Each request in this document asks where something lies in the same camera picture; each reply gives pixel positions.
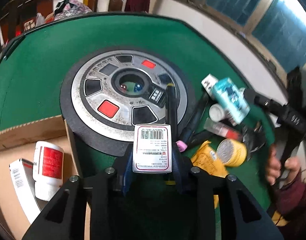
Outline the maroon sleeve forearm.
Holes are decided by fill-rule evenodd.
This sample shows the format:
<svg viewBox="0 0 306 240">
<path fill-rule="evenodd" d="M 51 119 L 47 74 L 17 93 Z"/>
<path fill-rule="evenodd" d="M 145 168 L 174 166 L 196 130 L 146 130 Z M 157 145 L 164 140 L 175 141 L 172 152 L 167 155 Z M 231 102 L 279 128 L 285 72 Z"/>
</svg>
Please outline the maroon sleeve forearm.
<svg viewBox="0 0 306 240">
<path fill-rule="evenodd" d="M 294 180 L 275 192 L 277 211 L 284 217 L 295 217 L 306 211 L 306 183 L 301 180 L 299 172 Z"/>
</svg>

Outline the right hand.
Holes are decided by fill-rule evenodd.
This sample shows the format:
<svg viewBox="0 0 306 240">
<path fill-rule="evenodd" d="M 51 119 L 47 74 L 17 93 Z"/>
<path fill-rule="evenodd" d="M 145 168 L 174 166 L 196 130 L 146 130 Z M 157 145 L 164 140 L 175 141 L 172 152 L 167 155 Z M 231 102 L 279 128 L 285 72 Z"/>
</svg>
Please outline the right hand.
<svg viewBox="0 0 306 240">
<path fill-rule="evenodd" d="M 297 156 L 288 158 L 284 163 L 284 168 L 289 171 L 288 177 L 284 182 L 287 185 L 293 182 L 301 170 L 299 158 Z M 276 157 L 276 147 L 272 144 L 269 148 L 269 157 L 265 168 L 265 178 L 270 185 L 274 185 L 281 176 L 281 169 L 281 162 Z"/>
</svg>

